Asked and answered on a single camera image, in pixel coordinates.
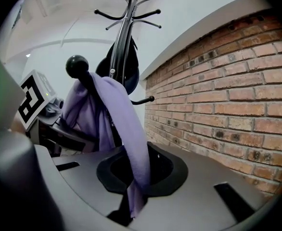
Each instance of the purple towel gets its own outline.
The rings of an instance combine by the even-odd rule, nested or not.
[[[106,109],[109,111],[130,160],[134,181],[128,188],[128,201],[131,217],[136,217],[144,206],[142,189],[150,182],[146,137],[125,88],[112,78],[90,75],[104,106],[95,103],[76,80],[64,102],[62,118],[71,128],[99,138],[100,151],[109,151],[115,147]]]

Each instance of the black slot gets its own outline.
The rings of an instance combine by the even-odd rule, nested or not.
[[[62,170],[66,170],[66,169],[77,167],[79,165],[80,164],[77,163],[77,162],[71,162],[71,163],[67,163],[67,164],[57,165],[56,168],[58,169],[58,171],[62,171]]]
[[[228,183],[215,185],[214,188],[237,222],[247,219],[255,212]]]

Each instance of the brick wall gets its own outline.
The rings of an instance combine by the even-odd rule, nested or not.
[[[271,10],[194,42],[146,90],[150,141],[209,156],[268,197],[282,190],[282,25]]]

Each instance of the black knob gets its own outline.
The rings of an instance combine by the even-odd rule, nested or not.
[[[71,78],[79,79],[89,70],[87,59],[80,55],[70,57],[66,62],[66,72]]]

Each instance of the white sign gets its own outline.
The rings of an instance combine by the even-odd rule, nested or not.
[[[26,97],[18,109],[18,115],[27,130],[41,110],[55,98],[56,93],[45,75],[36,70],[32,70],[21,81],[20,86]]]

